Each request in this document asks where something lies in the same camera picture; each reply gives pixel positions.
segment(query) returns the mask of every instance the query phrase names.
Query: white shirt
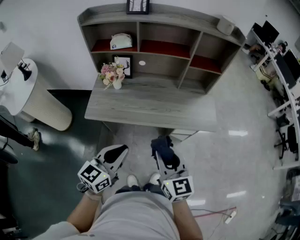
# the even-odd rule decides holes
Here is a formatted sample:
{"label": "white shirt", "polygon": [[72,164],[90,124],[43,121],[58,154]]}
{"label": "white shirt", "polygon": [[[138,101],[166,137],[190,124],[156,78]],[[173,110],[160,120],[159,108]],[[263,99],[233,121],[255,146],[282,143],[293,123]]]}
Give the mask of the white shirt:
{"label": "white shirt", "polygon": [[103,205],[86,233],[68,222],[52,225],[34,240],[180,240],[171,202],[150,192],[119,193]]}

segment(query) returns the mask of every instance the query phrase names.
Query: desk lamp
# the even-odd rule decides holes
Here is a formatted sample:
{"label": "desk lamp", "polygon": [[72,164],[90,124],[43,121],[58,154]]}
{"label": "desk lamp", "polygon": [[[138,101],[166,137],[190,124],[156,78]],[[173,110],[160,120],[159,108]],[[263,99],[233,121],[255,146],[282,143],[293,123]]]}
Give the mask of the desk lamp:
{"label": "desk lamp", "polygon": [[18,66],[19,70],[23,73],[24,81],[26,81],[30,78],[32,71],[25,69],[25,68],[28,69],[27,64],[24,64],[24,66],[23,66],[23,63],[19,64],[19,62],[22,60],[24,53],[25,53],[25,51],[22,48],[18,47],[13,42],[10,42],[4,48],[4,50],[0,54],[0,65],[2,65],[3,69],[4,69],[4,71],[1,75],[3,81],[5,81],[4,78],[7,76],[7,74],[9,74],[9,77],[7,78],[7,80],[10,78],[14,68],[17,66]]}

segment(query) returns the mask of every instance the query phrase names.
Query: flower vase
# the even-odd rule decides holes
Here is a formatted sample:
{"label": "flower vase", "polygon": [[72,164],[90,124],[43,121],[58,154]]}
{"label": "flower vase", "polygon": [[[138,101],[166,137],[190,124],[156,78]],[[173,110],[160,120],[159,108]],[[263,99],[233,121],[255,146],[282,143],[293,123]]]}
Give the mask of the flower vase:
{"label": "flower vase", "polygon": [[120,89],[122,87],[122,81],[120,79],[113,81],[112,84],[115,89]]}

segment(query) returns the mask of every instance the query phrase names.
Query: red shelf lining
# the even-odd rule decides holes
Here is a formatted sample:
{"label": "red shelf lining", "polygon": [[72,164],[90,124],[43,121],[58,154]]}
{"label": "red shelf lining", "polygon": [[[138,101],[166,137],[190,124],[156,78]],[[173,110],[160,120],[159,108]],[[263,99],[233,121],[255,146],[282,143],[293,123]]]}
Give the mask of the red shelf lining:
{"label": "red shelf lining", "polygon": [[[136,45],[129,48],[111,50],[110,41],[110,39],[98,40],[93,46],[91,52],[137,52]],[[186,59],[190,58],[189,51],[190,47],[187,45],[152,40],[143,40],[140,50],[141,53],[164,54]]]}
{"label": "red shelf lining", "polygon": [[111,39],[97,40],[91,52],[137,52],[136,45],[134,45],[133,47],[111,50],[110,42]]}
{"label": "red shelf lining", "polygon": [[143,40],[140,52],[164,54],[189,59],[189,50],[190,47],[187,45],[153,40]]}
{"label": "red shelf lining", "polygon": [[202,70],[208,70],[218,74],[222,74],[219,64],[216,60],[195,55],[191,62],[190,67],[199,68]]}

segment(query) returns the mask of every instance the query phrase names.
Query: power strip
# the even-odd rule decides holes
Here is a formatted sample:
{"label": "power strip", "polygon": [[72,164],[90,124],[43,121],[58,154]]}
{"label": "power strip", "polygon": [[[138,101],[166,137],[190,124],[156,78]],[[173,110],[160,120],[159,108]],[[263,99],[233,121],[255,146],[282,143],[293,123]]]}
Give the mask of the power strip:
{"label": "power strip", "polygon": [[236,210],[234,210],[231,214],[230,214],[230,217],[228,216],[228,218],[225,220],[225,223],[226,224],[229,224],[230,221],[235,217],[236,215]]}

